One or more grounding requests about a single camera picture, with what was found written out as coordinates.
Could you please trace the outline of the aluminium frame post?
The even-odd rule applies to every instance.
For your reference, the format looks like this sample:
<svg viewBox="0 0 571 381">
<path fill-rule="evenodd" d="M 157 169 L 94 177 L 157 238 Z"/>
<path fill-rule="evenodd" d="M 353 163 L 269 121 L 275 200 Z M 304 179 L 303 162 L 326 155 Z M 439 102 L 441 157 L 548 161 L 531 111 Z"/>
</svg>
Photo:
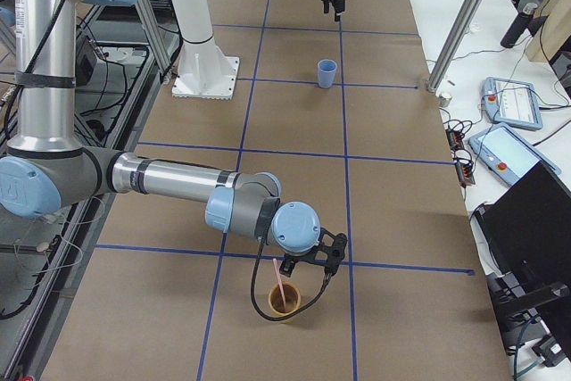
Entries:
<svg viewBox="0 0 571 381">
<path fill-rule="evenodd" d="M 451 26 L 451 31 L 443 44 L 443 48 L 439 53 L 426 82 L 426 89 L 428 92 L 434 94 L 436 89 L 442 83 L 444 75 L 451 65 L 454 54 L 459 49 L 459 45 L 481 2 L 482 0 L 463 1 L 456 19 Z"/>
</svg>

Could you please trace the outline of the black monitor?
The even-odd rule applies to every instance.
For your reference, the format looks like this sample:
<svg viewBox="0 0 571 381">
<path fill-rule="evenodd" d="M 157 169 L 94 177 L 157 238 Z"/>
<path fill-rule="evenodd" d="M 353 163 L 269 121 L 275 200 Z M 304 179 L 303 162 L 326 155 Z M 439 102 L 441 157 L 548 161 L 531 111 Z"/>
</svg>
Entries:
<svg viewBox="0 0 571 381">
<path fill-rule="evenodd" d="M 525 291 L 570 285 L 570 190 L 545 162 L 476 210 L 476 219 L 501 272 Z"/>
</svg>

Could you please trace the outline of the bamboo wooden cup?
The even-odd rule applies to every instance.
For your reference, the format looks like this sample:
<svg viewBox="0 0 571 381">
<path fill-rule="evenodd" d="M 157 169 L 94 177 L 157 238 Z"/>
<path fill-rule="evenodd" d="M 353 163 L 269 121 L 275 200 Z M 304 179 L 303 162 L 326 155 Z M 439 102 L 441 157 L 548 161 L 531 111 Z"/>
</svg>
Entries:
<svg viewBox="0 0 571 381">
<path fill-rule="evenodd" d="M 268 295 L 271 317 L 280 323 L 291 321 L 294 313 L 301 308 L 301 301 L 302 295 L 296 285 L 289 282 L 273 285 Z"/>
</svg>

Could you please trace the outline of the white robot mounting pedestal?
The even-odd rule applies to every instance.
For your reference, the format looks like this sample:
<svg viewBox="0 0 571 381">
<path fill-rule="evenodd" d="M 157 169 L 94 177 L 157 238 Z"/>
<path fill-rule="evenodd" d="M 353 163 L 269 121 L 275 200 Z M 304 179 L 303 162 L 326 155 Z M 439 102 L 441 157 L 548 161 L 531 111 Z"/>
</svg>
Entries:
<svg viewBox="0 0 571 381">
<path fill-rule="evenodd" d="M 183 45 L 175 97 L 229 100 L 234 94 L 240 59 L 218 47 L 207 0 L 171 0 Z"/>
</svg>

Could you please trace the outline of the black water bottle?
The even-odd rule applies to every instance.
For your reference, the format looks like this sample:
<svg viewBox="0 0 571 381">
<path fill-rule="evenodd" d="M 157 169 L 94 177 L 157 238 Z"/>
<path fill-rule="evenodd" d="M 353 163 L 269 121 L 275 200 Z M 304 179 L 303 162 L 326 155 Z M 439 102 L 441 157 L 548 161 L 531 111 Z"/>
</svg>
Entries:
<svg viewBox="0 0 571 381">
<path fill-rule="evenodd" d="M 538 4 L 527 3 L 523 10 L 517 14 L 517 17 L 512 21 L 505 35 L 500 41 L 503 48 L 512 48 L 526 30 L 528 24 L 534 17 L 535 10 Z"/>
</svg>

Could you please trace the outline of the light blue plastic cup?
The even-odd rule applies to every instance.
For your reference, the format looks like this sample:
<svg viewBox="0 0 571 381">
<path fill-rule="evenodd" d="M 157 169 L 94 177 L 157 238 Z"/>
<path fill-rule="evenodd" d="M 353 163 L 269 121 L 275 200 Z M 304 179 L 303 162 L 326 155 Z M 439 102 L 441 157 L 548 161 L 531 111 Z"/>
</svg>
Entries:
<svg viewBox="0 0 571 381">
<path fill-rule="evenodd" d="M 332 59 L 322 59 L 317 64 L 318 86 L 320 88 L 331 88 L 335 81 L 337 63 Z"/>
</svg>

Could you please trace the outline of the teach pendant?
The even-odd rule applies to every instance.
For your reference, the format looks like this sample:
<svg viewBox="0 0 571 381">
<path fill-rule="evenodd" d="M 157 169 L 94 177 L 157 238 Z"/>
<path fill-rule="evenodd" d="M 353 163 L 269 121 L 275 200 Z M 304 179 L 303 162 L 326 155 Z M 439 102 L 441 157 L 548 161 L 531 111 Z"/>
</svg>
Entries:
<svg viewBox="0 0 571 381">
<path fill-rule="evenodd" d="M 531 83 L 488 77 L 482 85 L 482 102 L 493 123 L 540 130 L 543 127 L 537 94 Z"/>
<path fill-rule="evenodd" d="M 536 163 L 545 162 L 556 174 L 561 169 L 505 123 L 492 125 L 468 139 L 476 157 L 505 184 L 516 184 Z"/>
</svg>

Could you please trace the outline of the pink chopstick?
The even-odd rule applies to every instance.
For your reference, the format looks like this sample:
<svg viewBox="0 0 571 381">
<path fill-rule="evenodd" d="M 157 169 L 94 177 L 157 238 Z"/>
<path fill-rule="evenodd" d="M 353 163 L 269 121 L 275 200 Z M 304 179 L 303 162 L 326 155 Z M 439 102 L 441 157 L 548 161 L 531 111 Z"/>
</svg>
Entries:
<svg viewBox="0 0 571 381">
<path fill-rule="evenodd" d="M 273 262 L 273 266 L 274 266 L 274 270 L 275 270 L 275 274 L 276 274 L 276 278 L 277 278 L 278 289 L 279 289 L 281 300 L 282 300 L 281 312 L 285 312 L 285 310 L 286 310 L 286 299 L 285 299 L 286 295 L 285 295 L 285 289 L 283 287 L 283 281 L 282 281 L 281 275 L 279 273 L 279 264 L 278 264 L 277 258 L 272 258 L 272 262 Z"/>
</svg>

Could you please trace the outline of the teach pendant near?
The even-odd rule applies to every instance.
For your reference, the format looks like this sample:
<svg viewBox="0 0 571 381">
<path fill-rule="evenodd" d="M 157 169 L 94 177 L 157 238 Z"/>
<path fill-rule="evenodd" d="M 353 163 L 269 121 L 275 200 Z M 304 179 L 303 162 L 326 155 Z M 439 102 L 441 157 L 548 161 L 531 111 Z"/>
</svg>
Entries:
<svg viewBox="0 0 571 381">
<path fill-rule="evenodd" d="M 505 184 L 516 184 L 536 163 L 545 162 L 556 174 L 561 169 L 505 123 L 492 125 L 468 139 L 476 157 Z"/>
</svg>

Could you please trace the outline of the teach pendant far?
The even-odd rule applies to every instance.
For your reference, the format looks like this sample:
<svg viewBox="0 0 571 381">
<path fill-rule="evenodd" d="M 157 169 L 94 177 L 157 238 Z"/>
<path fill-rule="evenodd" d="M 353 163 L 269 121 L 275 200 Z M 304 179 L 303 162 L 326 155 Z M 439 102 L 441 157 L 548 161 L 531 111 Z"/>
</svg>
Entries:
<svg viewBox="0 0 571 381">
<path fill-rule="evenodd" d="M 543 127 L 537 94 L 531 83 L 488 77 L 482 85 L 482 102 L 493 123 L 540 130 Z"/>
</svg>

